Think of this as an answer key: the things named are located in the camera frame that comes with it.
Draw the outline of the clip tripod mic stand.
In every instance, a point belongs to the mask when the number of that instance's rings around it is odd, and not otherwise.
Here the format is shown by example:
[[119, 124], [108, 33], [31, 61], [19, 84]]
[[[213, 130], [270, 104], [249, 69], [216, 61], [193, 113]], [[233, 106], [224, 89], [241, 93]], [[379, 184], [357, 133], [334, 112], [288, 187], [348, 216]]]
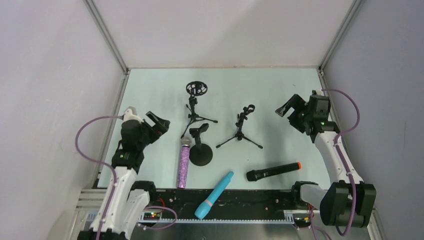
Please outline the clip tripod mic stand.
[[246, 137], [245, 134], [243, 133], [244, 121], [248, 120], [247, 116], [249, 114], [253, 113], [255, 111], [255, 108], [256, 107], [253, 104], [249, 104], [248, 106], [245, 106], [243, 108], [243, 111], [237, 115], [237, 122], [235, 123], [237, 130], [236, 130], [234, 136], [232, 136], [229, 139], [225, 140], [224, 142], [216, 145], [217, 149], [220, 148], [222, 145], [228, 143], [229, 141], [233, 140], [233, 139], [235, 139], [237, 141], [246, 140], [246, 141], [256, 145], [260, 149], [264, 148], [262, 145], [254, 142], [253, 140]]

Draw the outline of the light blue microphone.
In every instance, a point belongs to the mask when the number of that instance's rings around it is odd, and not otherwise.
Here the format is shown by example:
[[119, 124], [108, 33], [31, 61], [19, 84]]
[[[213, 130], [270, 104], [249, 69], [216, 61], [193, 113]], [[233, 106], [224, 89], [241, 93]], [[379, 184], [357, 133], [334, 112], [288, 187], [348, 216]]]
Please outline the light blue microphone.
[[217, 201], [217, 199], [221, 196], [221, 194], [224, 192], [226, 187], [229, 185], [233, 176], [234, 176], [234, 172], [229, 171], [215, 186], [215, 188], [212, 190], [209, 196], [197, 207], [197, 209], [194, 212], [194, 215], [199, 220], [203, 220], [206, 217], [206, 215], [210, 212], [212, 206]]

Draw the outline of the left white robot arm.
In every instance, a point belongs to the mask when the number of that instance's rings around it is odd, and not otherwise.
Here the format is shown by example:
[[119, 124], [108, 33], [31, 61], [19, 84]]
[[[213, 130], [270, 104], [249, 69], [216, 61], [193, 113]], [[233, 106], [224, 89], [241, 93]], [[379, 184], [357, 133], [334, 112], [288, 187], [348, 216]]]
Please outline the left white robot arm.
[[111, 170], [111, 178], [99, 211], [88, 230], [78, 234], [79, 240], [129, 240], [142, 211], [156, 195], [152, 181], [137, 181], [144, 149], [164, 135], [170, 121], [148, 111], [150, 125], [139, 117], [135, 108], [129, 107], [118, 119], [122, 120], [117, 148], [111, 163], [104, 163]]

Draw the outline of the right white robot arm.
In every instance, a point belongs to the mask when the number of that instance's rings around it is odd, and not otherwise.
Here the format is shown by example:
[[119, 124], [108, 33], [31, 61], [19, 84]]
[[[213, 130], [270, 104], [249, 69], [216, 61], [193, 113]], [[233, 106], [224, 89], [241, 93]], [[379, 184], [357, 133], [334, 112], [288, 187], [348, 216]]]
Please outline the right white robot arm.
[[326, 226], [365, 228], [370, 222], [377, 196], [373, 184], [359, 176], [344, 149], [336, 122], [329, 119], [329, 97], [313, 93], [305, 101], [294, 94], [275, 113], [283, 117], [289, 109], [289, 124], [310, 137], [324, 161], [330, 187], [322, 189], [317, 183], [297, 181], [292, 190], [295, 198], [320, 211]]

